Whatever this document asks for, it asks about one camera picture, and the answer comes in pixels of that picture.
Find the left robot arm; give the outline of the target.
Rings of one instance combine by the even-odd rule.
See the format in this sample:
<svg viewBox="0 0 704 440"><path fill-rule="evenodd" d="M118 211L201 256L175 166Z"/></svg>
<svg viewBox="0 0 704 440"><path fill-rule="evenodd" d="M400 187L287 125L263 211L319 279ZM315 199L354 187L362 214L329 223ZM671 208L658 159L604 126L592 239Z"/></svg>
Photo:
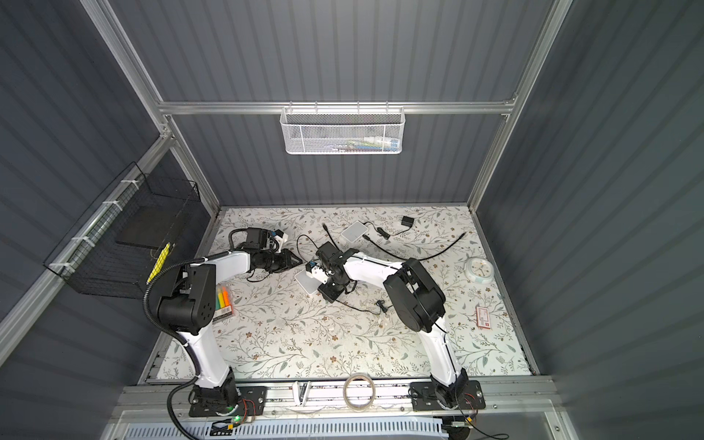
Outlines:
<svg viewBox="0 0 704 440"><path fill-rule="evenodd" d="M178 342L194 365L192 386L198 403L234 406L239 393L234 373L220 354L213 329L216 287L232 277L262 270L289 271L303 263L284 247L280 229L232 230L228 248L161 269L147 285L142 305L148 320Z"/></svg>

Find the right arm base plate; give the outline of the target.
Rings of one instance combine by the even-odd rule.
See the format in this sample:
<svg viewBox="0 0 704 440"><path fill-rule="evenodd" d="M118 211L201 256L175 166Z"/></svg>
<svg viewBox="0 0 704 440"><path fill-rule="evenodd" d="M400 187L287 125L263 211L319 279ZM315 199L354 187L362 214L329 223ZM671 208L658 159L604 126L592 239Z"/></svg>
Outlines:
<svg viewBox="0 0 704 440"><path fill-rule="evenodd" d="M484 392L478 381L468 381L461 390L445 390L432 381L415 381L409 385L408 396L416 412L474 412L486 408Z"/></svg>

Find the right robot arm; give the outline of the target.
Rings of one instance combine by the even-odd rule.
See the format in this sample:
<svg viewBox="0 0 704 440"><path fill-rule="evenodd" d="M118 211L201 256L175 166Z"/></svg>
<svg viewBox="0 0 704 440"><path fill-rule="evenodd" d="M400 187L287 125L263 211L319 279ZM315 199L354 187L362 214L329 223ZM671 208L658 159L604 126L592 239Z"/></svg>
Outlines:
<svg viewBox="0 0 704 440"><path fill-rule="evenodd" d="M317 280L317 291L335 302L361 282L385 290L401 322L418 333L430 362L434 396L444 408L458 407L469 375L451 346L446 296L420 260L391 262L372 258L357 249L341 251L330 243L317 251L318 262L306 264L306 275Z"/></svg>

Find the white network switch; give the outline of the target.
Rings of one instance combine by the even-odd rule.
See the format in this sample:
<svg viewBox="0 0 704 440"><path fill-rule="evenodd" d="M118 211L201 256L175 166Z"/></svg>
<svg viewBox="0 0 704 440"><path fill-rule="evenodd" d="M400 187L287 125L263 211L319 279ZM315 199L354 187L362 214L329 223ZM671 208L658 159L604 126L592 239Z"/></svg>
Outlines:
<svg viewBox="0 0 704 440"><path fill-rule="evenodd" d="M363 238L368 234L369 228L362 222L356 221L352 223L349 227L344 229L341 233L341 238L343 238L349 244L352 244L359 239Z"/></svg>
<svg viewBox="0 0 704 440"><path fill-rule="evenodd" d="M308 295L313 295L318 292L318 287L322 284L320 280L312 277L307 271L301 271L295 275L295 280L300 287Z"/></svg>

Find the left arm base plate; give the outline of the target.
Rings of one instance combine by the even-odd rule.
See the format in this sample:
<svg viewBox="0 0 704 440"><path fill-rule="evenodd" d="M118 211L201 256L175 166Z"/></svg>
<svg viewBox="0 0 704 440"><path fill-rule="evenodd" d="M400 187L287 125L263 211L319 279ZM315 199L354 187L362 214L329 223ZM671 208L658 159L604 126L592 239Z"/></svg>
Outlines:
<svg viewBox="0 0 704 440"><path fill-rule="evenodd" d="M234 417L260 416L267 401L266 387L207 389L194 386L189 393L189 416Z"/></svg>

